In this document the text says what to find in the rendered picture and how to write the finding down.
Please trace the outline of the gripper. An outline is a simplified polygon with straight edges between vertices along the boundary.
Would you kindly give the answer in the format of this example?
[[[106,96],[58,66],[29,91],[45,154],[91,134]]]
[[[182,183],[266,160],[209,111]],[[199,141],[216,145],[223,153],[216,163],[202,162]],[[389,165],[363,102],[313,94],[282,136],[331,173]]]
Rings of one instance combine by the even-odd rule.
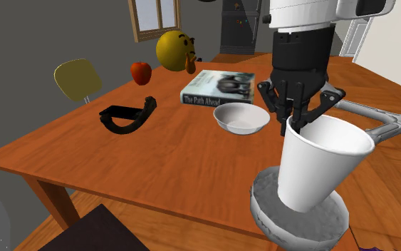
[[[297,133],[345,97],[340,88],[325,89],[320,94],[320,105],[308,111],[308,104],[324,85],[335,24],[322,29],[293,33],[274,32],[271,82],[262,81],[257,88],[270,113],[276,114],[285,136],[286,120],[290,116],[293,98],[291,127]]]

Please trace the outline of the white paper cup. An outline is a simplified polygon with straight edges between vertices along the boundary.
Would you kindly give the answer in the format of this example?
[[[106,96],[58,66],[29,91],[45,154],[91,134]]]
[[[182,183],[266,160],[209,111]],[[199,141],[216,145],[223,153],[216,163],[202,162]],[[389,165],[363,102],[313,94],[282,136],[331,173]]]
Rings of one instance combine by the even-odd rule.
[[[278,197],[296,212],[308,212],[375,149],[372,138],[359,127],[321,115],[299,132],[286,121]]]

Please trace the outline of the white bowl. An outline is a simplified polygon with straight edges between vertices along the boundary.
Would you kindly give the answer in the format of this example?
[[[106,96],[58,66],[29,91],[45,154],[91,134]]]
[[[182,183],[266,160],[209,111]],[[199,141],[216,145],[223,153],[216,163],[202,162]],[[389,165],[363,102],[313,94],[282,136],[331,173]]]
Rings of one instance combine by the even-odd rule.
[[[225,103],[214,109],[213,116],[224,130],[237,135],[251,135],[266,126],[267,111],[248,103]]]

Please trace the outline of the grey hardcover book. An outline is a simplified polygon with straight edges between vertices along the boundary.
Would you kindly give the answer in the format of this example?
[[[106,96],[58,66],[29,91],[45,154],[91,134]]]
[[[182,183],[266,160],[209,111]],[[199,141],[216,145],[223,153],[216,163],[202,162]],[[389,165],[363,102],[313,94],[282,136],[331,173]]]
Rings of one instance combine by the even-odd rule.
[[[217,107],[225,103],[254,103],[255,74],[202,70],[180,92],[180,102]]]

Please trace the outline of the white door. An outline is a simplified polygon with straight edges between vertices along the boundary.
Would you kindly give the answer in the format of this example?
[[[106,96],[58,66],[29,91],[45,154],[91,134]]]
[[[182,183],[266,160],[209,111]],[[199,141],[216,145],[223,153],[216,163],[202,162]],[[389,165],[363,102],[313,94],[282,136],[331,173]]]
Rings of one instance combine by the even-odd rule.
[[[352,57],[355,62],[367,36],[373,18],[354,19],[350,22],[339,56]]]

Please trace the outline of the dark refrigerator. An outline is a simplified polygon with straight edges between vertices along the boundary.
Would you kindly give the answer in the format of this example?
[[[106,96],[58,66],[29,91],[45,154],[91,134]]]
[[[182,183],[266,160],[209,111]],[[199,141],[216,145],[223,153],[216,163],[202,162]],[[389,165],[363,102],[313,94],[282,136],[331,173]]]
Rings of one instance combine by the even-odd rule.
[[[253,55],[261,0],[223,0],[220,53]]]

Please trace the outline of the grey metal tongs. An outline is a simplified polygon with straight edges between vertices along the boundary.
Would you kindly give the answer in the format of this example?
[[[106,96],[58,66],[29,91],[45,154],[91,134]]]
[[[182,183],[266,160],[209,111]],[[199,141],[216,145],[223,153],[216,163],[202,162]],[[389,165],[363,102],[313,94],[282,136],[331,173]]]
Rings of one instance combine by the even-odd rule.
[[[365,131],[376,145],[401,134],[401,114],[391,113],[347,100],[339,101],[334,107],[382,122],[381,126]]]

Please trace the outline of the grey rough bowl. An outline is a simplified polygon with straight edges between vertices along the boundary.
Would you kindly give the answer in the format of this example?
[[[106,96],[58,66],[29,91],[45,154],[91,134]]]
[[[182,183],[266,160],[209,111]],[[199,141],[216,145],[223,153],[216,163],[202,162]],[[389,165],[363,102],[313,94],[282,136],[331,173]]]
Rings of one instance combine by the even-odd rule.
[[[250,189],[255,223],[270,241],[286,251],[331,251],[348,229],[349,214],[333,191],[306,213],[285,206],[278,197],[279,167],[262,170]]]

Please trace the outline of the wooden table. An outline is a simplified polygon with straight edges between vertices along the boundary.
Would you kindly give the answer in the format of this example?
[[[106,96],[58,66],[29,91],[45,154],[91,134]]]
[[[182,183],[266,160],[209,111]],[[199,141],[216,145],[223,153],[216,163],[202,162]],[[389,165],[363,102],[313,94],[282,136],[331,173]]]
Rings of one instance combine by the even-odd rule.
[[[0,170],[22,176],[62,228],[81,217],[67,189],[262,238],[249,206],[257,174],[278,165],[283,140],[271,121],[248,136],[226,132],[213,110],[180,103],[191,76],[156,68],[0,148]],[[109,106],[157,107],[136,131],[101,122]],[[401,135],[377,147],[338,187],[350,234],[364,247],[401,251]]]

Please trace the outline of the red apple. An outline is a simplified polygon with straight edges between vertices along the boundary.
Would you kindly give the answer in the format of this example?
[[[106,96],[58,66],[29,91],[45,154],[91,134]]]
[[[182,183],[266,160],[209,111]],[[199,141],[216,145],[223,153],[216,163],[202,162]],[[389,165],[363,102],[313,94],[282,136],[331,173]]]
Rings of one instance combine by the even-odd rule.
[[[137,85],[143,86],[150,82],[152,69],[148,63],[136,62],[130,67],[130,72],[133,80]]]

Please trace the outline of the wooden framed window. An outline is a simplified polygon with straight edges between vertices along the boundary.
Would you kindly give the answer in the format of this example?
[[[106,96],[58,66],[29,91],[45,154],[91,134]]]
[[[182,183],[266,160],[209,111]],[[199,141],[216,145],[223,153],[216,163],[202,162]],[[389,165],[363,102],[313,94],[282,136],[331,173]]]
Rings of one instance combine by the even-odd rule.
[[[136,43],[181,29],[180,0],[127,0]]]

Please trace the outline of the olive yellow chair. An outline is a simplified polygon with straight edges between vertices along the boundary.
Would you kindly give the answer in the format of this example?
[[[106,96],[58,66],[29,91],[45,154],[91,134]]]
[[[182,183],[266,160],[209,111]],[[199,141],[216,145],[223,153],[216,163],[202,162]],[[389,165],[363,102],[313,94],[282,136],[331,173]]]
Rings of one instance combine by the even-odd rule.
[[[72,101],[89,103],[88,96],[102,88],[100,76],[85,58],[62,63],[55,69],[53,77],[57,86]]]

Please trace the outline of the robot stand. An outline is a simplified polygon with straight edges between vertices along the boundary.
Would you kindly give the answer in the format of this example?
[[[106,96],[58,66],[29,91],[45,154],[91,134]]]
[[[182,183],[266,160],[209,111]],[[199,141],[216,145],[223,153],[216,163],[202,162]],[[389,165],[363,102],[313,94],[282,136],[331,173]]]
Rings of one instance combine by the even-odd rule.
[[[39,251],[150,251],[104,204],[99,204]]]

